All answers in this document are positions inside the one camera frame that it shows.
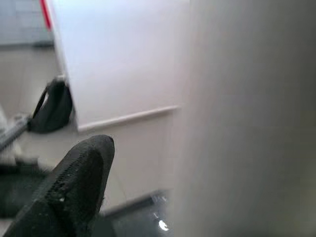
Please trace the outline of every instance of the tiled floor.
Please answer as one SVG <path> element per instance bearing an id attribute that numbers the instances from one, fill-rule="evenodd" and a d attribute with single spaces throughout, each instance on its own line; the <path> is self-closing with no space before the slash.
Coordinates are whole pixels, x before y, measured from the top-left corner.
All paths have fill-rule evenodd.
<path id="1" fill-rule="evenodd" d="M 0 51 L 0 104 L 7 116 L 31 113 L 46 83 L 59 74 L 53 50 Z M 111 135 L 116 155 L 109 176 L 105 209 L 121 205 L 145 193 L 168 187 L 163 177 L 172 115 L 120 124 L 78 134 L 74 124 L 47 134 L 24 134 L 19 143 L 27 155 L 54 167 L 78 141 L 93 134 Z"/>

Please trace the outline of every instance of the backpack strap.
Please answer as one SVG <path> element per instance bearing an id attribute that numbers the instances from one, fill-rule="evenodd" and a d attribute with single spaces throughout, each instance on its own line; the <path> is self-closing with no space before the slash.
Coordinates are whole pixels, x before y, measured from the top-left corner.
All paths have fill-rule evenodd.
<path id="1" fill-rule="evenodd" d="M 46 96 L 47 91 L 48 91 L 47 89 L 48 89 L 48 88 L 46 87 L 45 90 L 43 91 L 43 93 L 42 93 L 41 96 L 40 96 L 38 105 L 36 105 L 35 111 L 34 111 L 34 113 L 33 113 L 33 118 L 38 114 L 38 112 L 40 111 L 40 108 L 42 107 L 42 105 L 43 105 L 43 103 L 44 103 L 45 96 Z"/>

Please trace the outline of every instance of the gray pillar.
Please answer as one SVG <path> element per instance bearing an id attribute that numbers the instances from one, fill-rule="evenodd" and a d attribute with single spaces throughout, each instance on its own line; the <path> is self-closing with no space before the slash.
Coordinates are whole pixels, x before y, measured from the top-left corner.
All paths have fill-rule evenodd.
<path id="1" fill-rule="evenodd" d="M 190 14 L 175 236 L 316 235 L 316 1 Z"/>

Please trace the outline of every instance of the white wall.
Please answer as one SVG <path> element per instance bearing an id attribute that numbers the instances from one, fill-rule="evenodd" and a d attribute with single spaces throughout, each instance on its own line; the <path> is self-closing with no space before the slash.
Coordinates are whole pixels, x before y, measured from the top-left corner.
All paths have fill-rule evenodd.
<path id="1" fill-rule="evenodd" d="M 179 105 L 188 8 L 177 0 L 50 2 L 79 130 Z"/>
<path id="2" fill-rule="evenodd" d="M 316 233 L 316 2 L 191 2 L 175 236 Z"/>

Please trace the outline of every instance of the black backpack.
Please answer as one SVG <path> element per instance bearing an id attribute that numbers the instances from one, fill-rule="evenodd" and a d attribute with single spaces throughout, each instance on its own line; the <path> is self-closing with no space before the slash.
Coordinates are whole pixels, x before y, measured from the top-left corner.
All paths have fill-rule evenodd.
<path id="1" fill-rule="evenodd" d="M 64 127 L 69 122 L 73 109 L 70 91 L 64 81 L 54 79 L 40 96 L 28 130 L 49 133 Z"/>

